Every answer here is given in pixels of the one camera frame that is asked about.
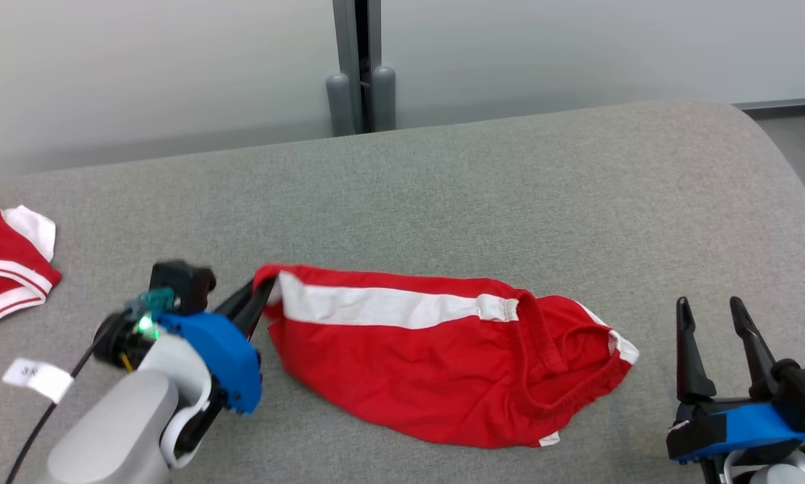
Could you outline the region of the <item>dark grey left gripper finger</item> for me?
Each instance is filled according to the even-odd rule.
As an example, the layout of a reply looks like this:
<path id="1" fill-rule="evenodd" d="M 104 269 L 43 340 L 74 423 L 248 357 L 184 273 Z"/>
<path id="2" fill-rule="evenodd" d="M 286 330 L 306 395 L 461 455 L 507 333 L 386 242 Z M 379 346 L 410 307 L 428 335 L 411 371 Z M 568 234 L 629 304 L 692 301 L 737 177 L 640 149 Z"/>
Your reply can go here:
<path id="1" fill-rule="evenodd" d="M 244 305 L 240 310 L 240 330 L 246 340 L 252 340 L 274 287 L 276 276 L 261 280 L 255 288 L 252 283 L 245 286 Z"/>
<path id="2" fill-rule="evenodd" d="M 245 286 L 247 282 L 237 291 L 234 291 L 226 300 L 218 305 L 214 312 L 216 315 L 222 315 L 227 318 L 236 328 L 240 330 L 240 310 L 243 308 L 245 300 Z"/>

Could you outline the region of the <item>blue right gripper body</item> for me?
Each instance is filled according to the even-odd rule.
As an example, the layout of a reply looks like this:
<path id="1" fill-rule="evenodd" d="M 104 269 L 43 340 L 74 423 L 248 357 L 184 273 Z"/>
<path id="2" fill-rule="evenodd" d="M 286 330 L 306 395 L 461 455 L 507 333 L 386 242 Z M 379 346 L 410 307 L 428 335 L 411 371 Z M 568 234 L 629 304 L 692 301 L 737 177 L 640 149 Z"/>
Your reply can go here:
<path id="1" fill-rule="evenodd" d="M 773 465 L 801 450 L 805 441 L 805 397 L 680 399 L 666 437 L 669 458 L 680 463 L 725 458 L 736 451 L 737 465 Z"/>

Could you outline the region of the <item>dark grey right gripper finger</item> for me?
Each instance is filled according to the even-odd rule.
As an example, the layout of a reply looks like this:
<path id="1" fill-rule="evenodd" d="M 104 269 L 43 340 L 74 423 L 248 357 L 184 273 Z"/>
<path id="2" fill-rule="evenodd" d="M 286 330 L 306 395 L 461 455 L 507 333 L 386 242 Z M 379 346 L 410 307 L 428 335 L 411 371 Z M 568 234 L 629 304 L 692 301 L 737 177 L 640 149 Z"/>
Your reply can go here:
<path id="1" fill-rule="evenodd" d="M 695 321 L 687 297 L 676 301 L 676 383 L 681 403 L 712 401 L 715 383 L 706 376 L 700 350 L 695 342 Z"/>
<path id="2" fill-rule="evenodd" d="M 743 341 L 743 348 L 749 365 L 751 399 L 772 399 L 778 390 L 778 383 L 772 376 L 775 360 L 759 328 L 755 325 L 743 300 L 736 295 L 729 299 L 735 333 Z"/>

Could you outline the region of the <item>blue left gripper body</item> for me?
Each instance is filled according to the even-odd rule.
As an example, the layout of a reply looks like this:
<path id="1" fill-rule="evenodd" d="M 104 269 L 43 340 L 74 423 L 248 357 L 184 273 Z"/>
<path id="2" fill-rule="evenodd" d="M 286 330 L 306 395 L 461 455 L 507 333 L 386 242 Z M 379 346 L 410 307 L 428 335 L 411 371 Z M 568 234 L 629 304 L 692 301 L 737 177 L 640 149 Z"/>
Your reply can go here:
<path id="1" fill-rule="evenodd" d="M 263 395 L 261 356 L 230 319 L 207 312 L 195 315 L 154 312 L 151 319 L 168 333 L 187 340 L 227 392 L 231 411 L 254 413 Z"/>

